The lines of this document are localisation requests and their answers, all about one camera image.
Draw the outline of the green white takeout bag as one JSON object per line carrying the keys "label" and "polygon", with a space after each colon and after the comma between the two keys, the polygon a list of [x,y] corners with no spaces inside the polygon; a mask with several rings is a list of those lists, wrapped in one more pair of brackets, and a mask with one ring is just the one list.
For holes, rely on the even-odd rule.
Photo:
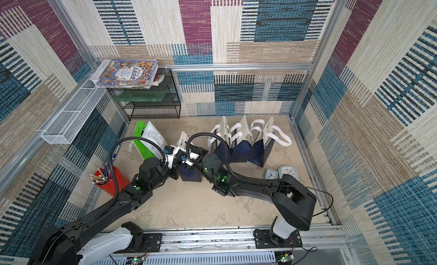
{"label": "green white takeout bag", "polygon": [[140,153],[143,160],[148,158],[162,159],[160,150],[164,150],[167,145],[166,140],[156,127],[150,122],[138,121],[134,130],[134,137],[140,137],[155,143],[159,148],[154,147],[149,142],[144,140],[133,140],[137,151]]}

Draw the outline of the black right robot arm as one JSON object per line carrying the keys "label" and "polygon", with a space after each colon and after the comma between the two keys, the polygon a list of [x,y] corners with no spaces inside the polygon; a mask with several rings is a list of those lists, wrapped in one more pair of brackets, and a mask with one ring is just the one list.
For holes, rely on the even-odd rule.
{"label": "black right robot arm", "polygon": [[277,179],[260,179],[232,173],[214,153],[200,148],[187,154],[175,151],[174,166],[185,164],[200,172],[221,196],[252,197],[272,203],[284,221],[300,231],[308,231],[313,220],[316,195],[290,175]]}

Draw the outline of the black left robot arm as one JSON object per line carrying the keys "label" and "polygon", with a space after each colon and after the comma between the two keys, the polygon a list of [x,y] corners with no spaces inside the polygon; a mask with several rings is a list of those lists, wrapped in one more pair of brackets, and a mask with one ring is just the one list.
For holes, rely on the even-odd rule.
{"label": "black left robot arm", "polygon": [[163,159],[148,158],[139,174],[115,196],[86,216],[61,228],[50,226],[39,237],[28,263],[30,265],[89,265],[109,254],[128,248],[144,247],[143,231],[134,223],[123,224],[114,233],[99,236],[110,224],[138,209],[152,197],[155,189],[170,177],[178,179],[176,169],[194,161],[185,150],[167,146]]}

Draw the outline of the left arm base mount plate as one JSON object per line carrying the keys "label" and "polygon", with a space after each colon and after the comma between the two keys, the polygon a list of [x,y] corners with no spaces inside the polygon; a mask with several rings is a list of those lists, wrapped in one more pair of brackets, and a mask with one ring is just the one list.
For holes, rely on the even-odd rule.
{"label": "left arm base mount plate", "polygon": [[135,235],[126,249],[116,251],[115,254],[159,252],[162,236],[162,233],[143,233],[142,238]]}

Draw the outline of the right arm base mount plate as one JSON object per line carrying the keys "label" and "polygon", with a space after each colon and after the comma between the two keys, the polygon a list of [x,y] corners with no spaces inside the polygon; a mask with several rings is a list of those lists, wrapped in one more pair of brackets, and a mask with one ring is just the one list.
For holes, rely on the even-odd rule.
{"label": "right arm base mount plate", "polygon": [[282,216],[275,218],[269,230],[255,229],[253,236],[257,249],[303,246],[300,231],[288,224]]}

